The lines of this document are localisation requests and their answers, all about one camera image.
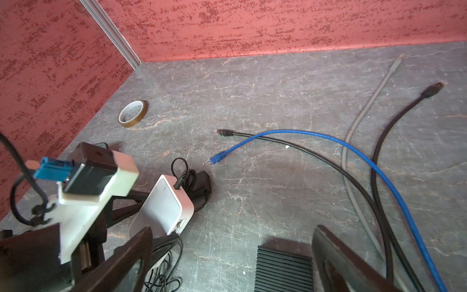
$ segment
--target table surface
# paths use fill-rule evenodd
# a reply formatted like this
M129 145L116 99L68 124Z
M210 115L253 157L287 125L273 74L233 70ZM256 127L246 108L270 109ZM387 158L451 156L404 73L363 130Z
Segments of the table surface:
M379 272L381 260L347 197L342 176L323 162L264 141L253 141L213 166L203 164L242 141L215 129L258 133L304 129L344 139L349 127L399 54L406 58L371 107L351 143L371 156L392 116L438 80L438 95L406 114L388 135L379 165L418 225L450 292L467 282L467 43L235 57L142 64L61 155L78 142L107 142L131 155L140 171L134 189L149 192L176 157L206 170L212 194L182 233L184 253L175 275L181 291L252 291L257 246L312 255L315 227L323 224ZM147 100L145 118L132 128L117 123L133 100ZM340 162L334 142L296 134L274 135ZM348 170L369 190L369 168L355 154ZM54 184L41 182L53 194ZM379 236L361 194L360 207ZM401 246L427 291L436 291L401 211L380 181L382 203ZM24 214L37 197L19 203ZM106 256L128 240L132 219L108 230ZM1 228L25 230L11 213ZM403 269L396 265L401 274ZM317 279L315 290L322 286Z

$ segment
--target blue ethernet cable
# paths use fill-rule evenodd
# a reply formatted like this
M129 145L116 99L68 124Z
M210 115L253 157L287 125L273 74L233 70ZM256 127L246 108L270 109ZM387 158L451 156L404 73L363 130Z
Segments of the blue ethernet cable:
M436 266L428 253L428 249L425 246L425 243L423 242L423 238L418 231L417 225L415 224L415 221L413 220L412 214L409 211L409 208L407 207L407 204L405 203L404 199L402 198L401 194L399 191L396 189L396 187L392 184L392 182L389 180L389 178L384 174L384 172L375 164L371 159L365 156L365 154L361 153L358 149L356 149L354 146L350 145L349 143L346 143L340 139L337 139L333 136L329 136L326 134L322 133L316 133L316 132L311 132L311 131L305 131L305 130L271 130L271 131L265 131L259 134L256 134L248 139L245 139L244 141L238 143L237 145L233 146L232 148L226 150L226 151L221 151L218 154L214 155L211 159L206 161L207 165L212 165L216 164L217 162L221 161L224 159L227 155L229 155L232 151L235 149L245 145L246 143L258 138L262 137L265 135L270 135L270 134L279 134L279 133L293 133L293 134L304 134L304 135L310 135L310 136L315 136L315 137L320 137L324 138L327 140L331 140L334 142L337 142L347 148L349 148L351 151L353 151L355 154L360 156L366 163L368 163L371 168L373 168L376 173L383 179L383 181L386 183L388 188L391 190L391 192L394 194L394 197L397 200L397 203L399 204L402 213L404 214L405 219L407 220L407 223L409 224L410 230L412 231L413 237L415 238L415 241L417 242L418 249L420 250L420 253L422 254L426 265L428 266L428 269L430 270L430 273L432 274L436 285L439 288L440 292L447 292L447 288L445 284L443 283L443 280L441 279L441 276L439 275L438 270L436 269Z

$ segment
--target red wall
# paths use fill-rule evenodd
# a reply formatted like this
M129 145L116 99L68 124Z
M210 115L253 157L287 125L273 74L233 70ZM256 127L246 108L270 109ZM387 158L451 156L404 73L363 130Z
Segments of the red wall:
M467 0L100 0L157 62L467 40Z
M23 159L58 156L131 72L79 0L0 1L0 130ZM18 173L0 146L0 219Z

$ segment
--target black heat sink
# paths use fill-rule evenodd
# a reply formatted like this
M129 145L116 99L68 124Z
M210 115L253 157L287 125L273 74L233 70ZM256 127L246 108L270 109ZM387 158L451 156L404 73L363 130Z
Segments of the black heat sink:
M255 292L313 292L311 258L258 246Z

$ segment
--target roll of tape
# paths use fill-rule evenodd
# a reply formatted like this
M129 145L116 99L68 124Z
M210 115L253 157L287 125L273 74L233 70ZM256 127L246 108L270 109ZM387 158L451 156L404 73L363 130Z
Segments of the roll of tape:
M123 118L125 118L125 115L132 110L135 107L141 107L140 111L134 116L134 118L130 119L129 121L123 121ZM139 123L146 113L148 112L148 106L146 105L146 102L144 100L136 100L133 102L130 102L126 107L124 107L120 114L118 115L118 123L122 125L125 128L132 127Z

